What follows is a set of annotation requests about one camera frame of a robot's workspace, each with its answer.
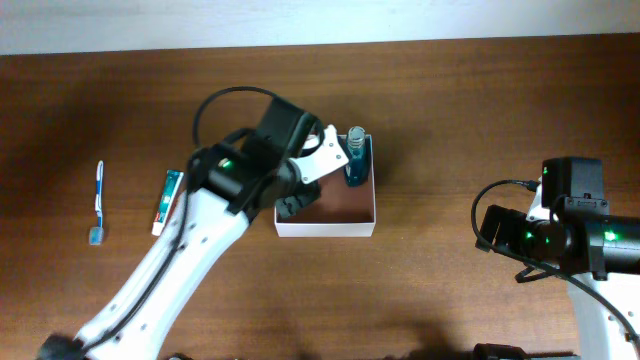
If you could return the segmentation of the teal mouthwash bottle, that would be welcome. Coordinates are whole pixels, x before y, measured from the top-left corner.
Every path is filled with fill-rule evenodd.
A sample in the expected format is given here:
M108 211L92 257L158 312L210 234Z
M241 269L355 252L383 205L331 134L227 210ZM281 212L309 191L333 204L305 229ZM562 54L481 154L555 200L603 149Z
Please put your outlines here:
M346 135L346 146L350 160L344 168L345 181L349 187L358 187L367 180L369 171L365 129L351 127Z

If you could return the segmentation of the teal toothpaste tube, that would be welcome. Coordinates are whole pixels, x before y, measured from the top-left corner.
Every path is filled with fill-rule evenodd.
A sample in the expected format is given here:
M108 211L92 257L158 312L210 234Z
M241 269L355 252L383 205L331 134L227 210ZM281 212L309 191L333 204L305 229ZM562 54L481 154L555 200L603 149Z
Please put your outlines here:
M183 176L184 173L178 170L167 171L158 209L151 228L153 236L160 236L164 230Z

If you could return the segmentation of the blue white toothbrush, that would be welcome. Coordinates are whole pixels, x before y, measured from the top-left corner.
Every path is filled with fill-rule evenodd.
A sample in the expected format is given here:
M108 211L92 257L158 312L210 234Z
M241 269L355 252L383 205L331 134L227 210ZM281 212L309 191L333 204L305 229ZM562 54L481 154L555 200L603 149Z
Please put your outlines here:
M89 244L92 246L101 245L104 238L104 214L102 209L102 190L104 180L104 161L100 160L96 168L96 195L94 210L97 216L97 225L89 232Z

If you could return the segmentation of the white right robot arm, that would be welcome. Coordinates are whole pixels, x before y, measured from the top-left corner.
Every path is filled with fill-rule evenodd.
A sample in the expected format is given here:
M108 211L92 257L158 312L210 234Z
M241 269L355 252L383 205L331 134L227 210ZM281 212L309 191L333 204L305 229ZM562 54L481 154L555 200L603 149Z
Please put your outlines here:
M592 190L556 191L547 178L519 181L528 211L491 205L471 227L478 248L524 264L519 283L567 284L584 359L639 356L639 221L612 216Z

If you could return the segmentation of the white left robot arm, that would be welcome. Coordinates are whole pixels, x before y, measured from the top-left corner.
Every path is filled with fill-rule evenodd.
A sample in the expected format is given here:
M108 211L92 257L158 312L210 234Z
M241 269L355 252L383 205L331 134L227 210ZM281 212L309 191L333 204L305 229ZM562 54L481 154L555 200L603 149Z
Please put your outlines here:
M293 195L301 185L333 173L347 163L334 126L315 141L305 140L303 155L286 154L269 169L257 191L242 200L226 184L235 170L256 170L255 155L238 150L231 139L201 149L190 160L187 188L170 224L125 285L75 337L50 335L40 359L155 359L176 318L219 257L249 228L263 209Z

